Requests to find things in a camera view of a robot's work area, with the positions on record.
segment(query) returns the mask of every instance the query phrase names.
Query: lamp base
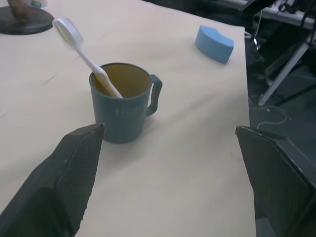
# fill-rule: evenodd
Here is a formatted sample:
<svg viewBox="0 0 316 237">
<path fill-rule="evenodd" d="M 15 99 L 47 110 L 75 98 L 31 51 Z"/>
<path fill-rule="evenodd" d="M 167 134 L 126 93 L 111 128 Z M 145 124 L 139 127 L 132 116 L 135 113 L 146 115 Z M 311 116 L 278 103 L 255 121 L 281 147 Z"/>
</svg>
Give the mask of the lamp base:
<svg viewBox="0 0 316 237">
<path fill-rule="evenodd" d="M 0 7 L 0 33 L 7 35 L 32 35 L 53 27 L 54 17 L 40 8 L 25 6 L 26 15 L 15 17 L 9 6 Z"/>
</svg>

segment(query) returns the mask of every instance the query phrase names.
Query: blue mug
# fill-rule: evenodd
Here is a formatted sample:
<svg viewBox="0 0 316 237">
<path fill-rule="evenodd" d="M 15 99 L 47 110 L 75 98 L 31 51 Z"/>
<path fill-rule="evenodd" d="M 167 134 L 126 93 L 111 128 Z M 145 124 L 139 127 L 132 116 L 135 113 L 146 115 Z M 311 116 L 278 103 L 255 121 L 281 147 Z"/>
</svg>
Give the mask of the blue mug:
<svg viewBox="0 0 316 237">
<path fill-rule="evenodd" d="M 89 83 L 95 121 L 105 125 L 104 140 L 111 143 L 130 142 L 141 133 L 145 117 L 156 112 L 162 82 L 155 75 L 132 64 L 110 63 L 101 68 L 123 98 L 110 97 L 91 73 Z M 152 84 L 151 104 L 148 106 Z"/>
</svg>

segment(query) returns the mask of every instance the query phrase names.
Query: beige table surface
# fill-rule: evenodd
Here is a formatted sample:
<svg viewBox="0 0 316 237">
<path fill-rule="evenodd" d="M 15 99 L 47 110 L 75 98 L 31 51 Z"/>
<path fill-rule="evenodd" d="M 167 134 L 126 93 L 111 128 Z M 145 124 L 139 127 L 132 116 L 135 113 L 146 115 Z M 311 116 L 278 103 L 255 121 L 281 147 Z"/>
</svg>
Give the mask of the beige table surface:
<svg viewBox="0 0 316 237">
<path fill-rule="evenodd" d="M 96 63 L 128 62 L 163 81 L 134 142 L 103 142 L 79 237 L 254 237 L 238 141 L 248 125 L 243 28 L 139 0 L 49 0 Z M 234 40 L 227 65 L 194 46 L 199 25 Z M 90 69 L 54 29 L 0 35 L 0 211 L 61 138 L 94 123 Z"/>
</svg>

